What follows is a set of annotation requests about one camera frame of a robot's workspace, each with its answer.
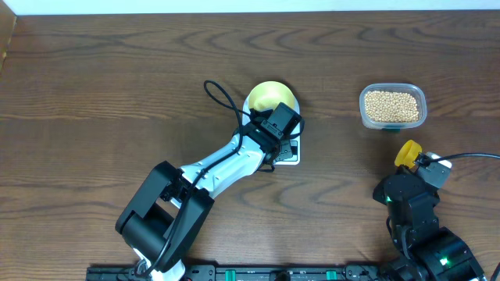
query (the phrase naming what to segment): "green connector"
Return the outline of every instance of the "green connector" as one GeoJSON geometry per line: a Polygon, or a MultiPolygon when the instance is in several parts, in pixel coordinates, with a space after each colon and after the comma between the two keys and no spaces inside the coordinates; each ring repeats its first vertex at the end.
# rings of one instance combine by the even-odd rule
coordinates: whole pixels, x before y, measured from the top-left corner
{"type": "Polygon", "coordinates": [[[236,270],[226,270],[226,281],[236,281],[236,270]]]}
{"type": "Polygon", "coordinates": [[[327,280],[337,280],[337,272],[335,272],[335,271],[328,271],[327,272],[327,280]]]}

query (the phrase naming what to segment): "wooden table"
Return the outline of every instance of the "wooden table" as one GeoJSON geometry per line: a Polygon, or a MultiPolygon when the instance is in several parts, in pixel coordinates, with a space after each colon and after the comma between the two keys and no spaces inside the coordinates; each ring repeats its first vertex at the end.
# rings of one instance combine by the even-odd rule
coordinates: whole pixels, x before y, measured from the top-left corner
{"type": "MultiPolygon", "coordinates": [[[[285,81],[306,128],[299,166],[221,194],[189,257],[220,264],[331,265],[396,255],[371,198],[408,139],[441,155],[500,152],[500,12],[24,16],[0,78],[0,279],[82,280],[136,261],[115,221],[149,171],[225,145],[233,112],[285,81]],[[429,116],[368,130],[359,93],[423,89],[429,116]]],[[[436,213],[492,274],[500,261],[500,162],[454,161],[436,213]]]]}

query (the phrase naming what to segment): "plastic container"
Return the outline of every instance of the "plastic container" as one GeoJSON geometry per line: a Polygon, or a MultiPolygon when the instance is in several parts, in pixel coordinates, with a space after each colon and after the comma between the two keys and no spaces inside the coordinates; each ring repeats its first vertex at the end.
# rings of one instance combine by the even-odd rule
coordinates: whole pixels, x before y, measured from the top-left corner
{"type": "Polygon", "coordinates": [[[366,87],[359,96],[359,111],[361,111],[362,124],[370,129],[408,129],[415,128],[422,125],[423,121],[427,118],[427,104],[425,102],[425,95],[423,95],[422,90],[412,84],[399,84],[399,83],[382,83],[382,84],[371,84],[366,87]],[[389,91],[389,92],[399,92],[411,94],[416,100],[416,108],[419,111],[419,120],[411,123],[386,123],[373,121],[366,114],[365,108],[365,95],[369,91],[389,91]]]}

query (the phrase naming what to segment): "yellow handle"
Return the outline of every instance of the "yellow handle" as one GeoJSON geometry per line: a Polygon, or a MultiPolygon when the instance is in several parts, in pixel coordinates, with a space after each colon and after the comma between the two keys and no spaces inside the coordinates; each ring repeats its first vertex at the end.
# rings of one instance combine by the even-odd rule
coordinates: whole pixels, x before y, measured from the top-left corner
{"type": "Polygon", "coordinates": [[[413,168],[415,165],[414,161],[419,156],[420,152],[422,152],[420,144],[417,144],[413,140],[408,140],[399,151],[398,156],[396,156],[394,164],[396,166],[405,165],[408,168],[413,168]]]}

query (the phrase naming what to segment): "white wall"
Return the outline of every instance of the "white wall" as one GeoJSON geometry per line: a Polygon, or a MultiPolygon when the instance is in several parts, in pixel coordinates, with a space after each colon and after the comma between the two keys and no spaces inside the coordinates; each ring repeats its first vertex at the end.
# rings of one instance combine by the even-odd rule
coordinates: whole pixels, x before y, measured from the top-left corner
{"type": "Polygon", "coordinates": [[[500,0],[4,0],[18,16],[179,12],[500,9],[500,0]]]}

